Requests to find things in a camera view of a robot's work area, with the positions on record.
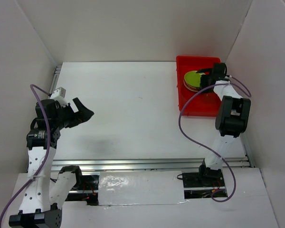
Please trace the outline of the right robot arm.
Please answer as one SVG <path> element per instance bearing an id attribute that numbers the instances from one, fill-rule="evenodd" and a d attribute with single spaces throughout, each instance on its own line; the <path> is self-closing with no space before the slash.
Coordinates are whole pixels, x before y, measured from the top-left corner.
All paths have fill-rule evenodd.
<path id="1" fill-rule="evenodd" d="M 235 90 L 238 85 L 230 81 L 231 76 L 227 75 L 227 66 L 224 63 L 215 63 L 212 68 L 200 69 L 197 72 L 201 74 L 200 89 L 213 86 L 207 91 L 212 90 L 221 100 L 215 120 L 218 136 L 210 154 L 200 165 L 197 175 L 199 184 L 208 186 L 222 176 L 225 155 L 233 141 L 247 129 L 251 93 L 247 91 L 247 98 L 238 94 Z"/>

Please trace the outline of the cream plate with motifs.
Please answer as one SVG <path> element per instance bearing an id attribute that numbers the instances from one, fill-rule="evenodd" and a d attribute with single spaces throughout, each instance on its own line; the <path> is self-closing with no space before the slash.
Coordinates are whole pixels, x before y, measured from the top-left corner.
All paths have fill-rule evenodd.
<path id="1" fill-rule="evenodd" d="M 187 84 L 186 81 L 183 81 L 183 83 L 184 83 L 184 86 L 185 86 L 189 91 L 192 91 L 192 92 L 197 93 L 198 91 L 201 90 L 200 87 L 193 87 L 193 86 L 190 86 L 189 84 Z"/>

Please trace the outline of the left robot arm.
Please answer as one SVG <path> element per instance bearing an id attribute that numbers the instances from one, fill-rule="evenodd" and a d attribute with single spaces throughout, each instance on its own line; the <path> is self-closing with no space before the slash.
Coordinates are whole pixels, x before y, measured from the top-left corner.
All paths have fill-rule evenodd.
<path id="1" fill-rule="evenodd" d="M 50 186 L 60 131 L 85 123 L 94 115 L 78 98 L 73 102 L 77 112 L 62 98 L 41 100 L 35 106 L 37 116 L 27 134 L 28 182 L 22 188 L 24 196 L 18 213 L 9 218 L 12 228 L 60 227 L 62 206 L 69 191 L 84 185 L 79 166 L 71 165 L 62 167 L 53 187 Z"/>

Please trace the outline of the lime green plate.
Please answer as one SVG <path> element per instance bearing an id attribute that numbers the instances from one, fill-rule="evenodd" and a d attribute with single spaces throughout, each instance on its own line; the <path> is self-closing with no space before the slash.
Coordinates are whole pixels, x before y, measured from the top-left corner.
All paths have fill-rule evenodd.
<path id="1" fill-rule="evenodd" d="M 202 75 L 204 75 L 204 73 L 189 71 L 184 75 L 184 81 L 188 86 L 199 88 Z"/>

